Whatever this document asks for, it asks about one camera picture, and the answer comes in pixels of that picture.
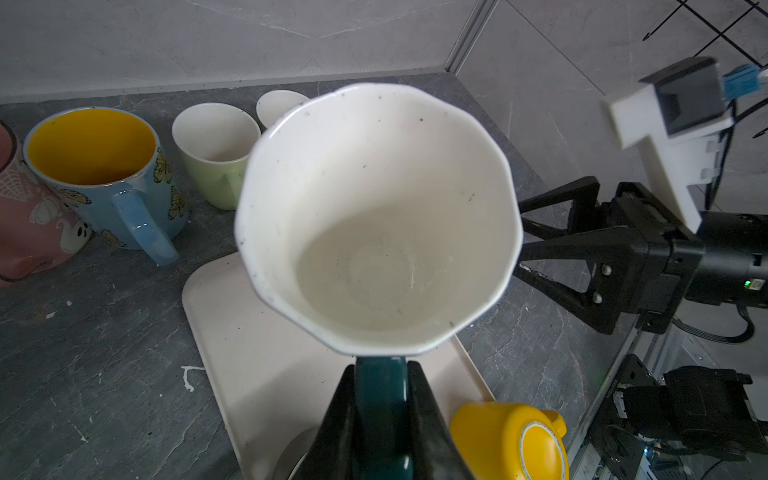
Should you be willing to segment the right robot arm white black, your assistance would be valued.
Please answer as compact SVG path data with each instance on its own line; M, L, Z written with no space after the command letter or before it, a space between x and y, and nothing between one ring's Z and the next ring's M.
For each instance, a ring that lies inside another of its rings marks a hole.
M606 335L621 314L663 334L682 300L734 304L742 317L766 307L766 216L705 211L691 231L640 183L620 183L604 203L599 189L596 178L584 177L520 202L522 214L560 203L571 208L563 229L523 221L535 240L522 248L517 278ZM528 267L533 260L582 260L590 283L574 290Z

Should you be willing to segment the grey mug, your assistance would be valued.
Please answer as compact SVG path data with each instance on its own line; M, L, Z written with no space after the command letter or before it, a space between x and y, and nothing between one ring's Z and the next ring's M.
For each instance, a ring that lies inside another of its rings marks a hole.
M264 129L268 129L284 114L308 100L307 96L292 90L271 90L258 99L256 114Z

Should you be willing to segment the light green mug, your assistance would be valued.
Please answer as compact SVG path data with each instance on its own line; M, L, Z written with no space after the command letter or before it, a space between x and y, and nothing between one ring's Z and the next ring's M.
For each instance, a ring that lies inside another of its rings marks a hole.
M189 177L221 210L237 208L248 158L260 136L251 115L223 103L190 106L172 124L172 137Z

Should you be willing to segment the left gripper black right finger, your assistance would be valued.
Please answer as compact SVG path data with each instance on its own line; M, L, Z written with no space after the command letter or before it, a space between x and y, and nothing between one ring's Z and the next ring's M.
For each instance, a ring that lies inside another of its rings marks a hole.
M441 415L423 368L407 362L410 454L414 479L473 479Z

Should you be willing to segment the aluminium frame rail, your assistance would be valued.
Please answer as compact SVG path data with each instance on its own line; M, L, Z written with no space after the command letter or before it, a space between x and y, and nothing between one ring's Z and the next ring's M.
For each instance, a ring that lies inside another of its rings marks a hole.
M459 74L498 3L498 0L476 1L444 64L446 72Z

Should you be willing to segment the blue butterfly mug yellow inside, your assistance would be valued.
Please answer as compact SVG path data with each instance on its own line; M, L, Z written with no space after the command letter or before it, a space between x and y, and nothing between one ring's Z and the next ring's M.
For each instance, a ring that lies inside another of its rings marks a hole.
M30 130L31 170L110 245L141 250L157 265L179 258L174 238L189 211L155 129L114 108L52 115Z

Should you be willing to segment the pink mug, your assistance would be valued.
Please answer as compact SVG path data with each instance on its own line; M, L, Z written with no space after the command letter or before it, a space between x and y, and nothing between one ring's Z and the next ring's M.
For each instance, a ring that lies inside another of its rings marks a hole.
M1 124L1 284L9 286L77 254L92 230L26 166L22 145Z

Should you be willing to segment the dark green mug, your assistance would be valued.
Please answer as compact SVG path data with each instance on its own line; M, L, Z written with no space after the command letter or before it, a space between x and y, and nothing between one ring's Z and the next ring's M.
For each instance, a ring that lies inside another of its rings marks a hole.
M498 302L522 249L499 145L418 88L338 89L256 142L234 234L258 297L355 360L344 472L413 478L415 359Z

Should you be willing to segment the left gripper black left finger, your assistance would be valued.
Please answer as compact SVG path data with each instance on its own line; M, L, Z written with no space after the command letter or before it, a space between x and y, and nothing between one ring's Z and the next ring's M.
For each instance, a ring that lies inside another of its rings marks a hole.
M294 479L352 479L355 464L355 367L344 370L320 427Z

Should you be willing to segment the beige plastic tray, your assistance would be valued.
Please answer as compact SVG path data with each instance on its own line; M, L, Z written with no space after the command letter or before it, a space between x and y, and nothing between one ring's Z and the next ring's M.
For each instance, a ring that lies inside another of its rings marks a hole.
M457 339L416 359L351 358L266 306L238 254L197 269L182 303L243 475L294 479L341 376L355 367L352 479L414 479L407 362L423 368L448 426L492 395Z

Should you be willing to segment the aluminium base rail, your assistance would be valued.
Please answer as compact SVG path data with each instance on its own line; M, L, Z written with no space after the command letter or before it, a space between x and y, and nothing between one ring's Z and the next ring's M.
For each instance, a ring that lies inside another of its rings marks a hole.
M632 334L568 456L572 479L764 479L767 377L676 330Z

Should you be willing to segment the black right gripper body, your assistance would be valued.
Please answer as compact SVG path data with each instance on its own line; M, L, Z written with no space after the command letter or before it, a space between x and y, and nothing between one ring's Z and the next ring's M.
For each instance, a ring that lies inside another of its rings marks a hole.
M590 327L611 334L621 314L666 332L703 257L704 246L639 183L623 182L601 206L606 239L590 260Z

